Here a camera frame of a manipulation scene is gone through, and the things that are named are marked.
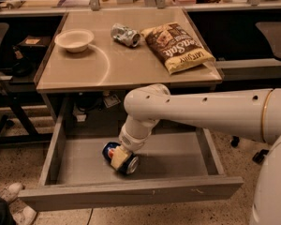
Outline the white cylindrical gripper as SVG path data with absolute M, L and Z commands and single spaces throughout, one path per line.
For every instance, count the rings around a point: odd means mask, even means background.
M 111 166 L 118 171 L 131 157 L 131 152 L 136 152 L 144 146 L 148 136 L 149 131 L 145 127 L 130 127 L 129 125 L 123 125 L 120 131 L 119 141 L 126 150 L 122 149 L 120 146 L 113 149 Z

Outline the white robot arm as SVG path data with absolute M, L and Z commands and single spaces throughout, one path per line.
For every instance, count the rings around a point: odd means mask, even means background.
M 120 145 L 111 155 L 115 170 L 144 146 L 161 119 L 269 144 L 249 225 L 281 225 L 281 89 L 173 95 L 158 83 L 130 91 L 124 107 Z

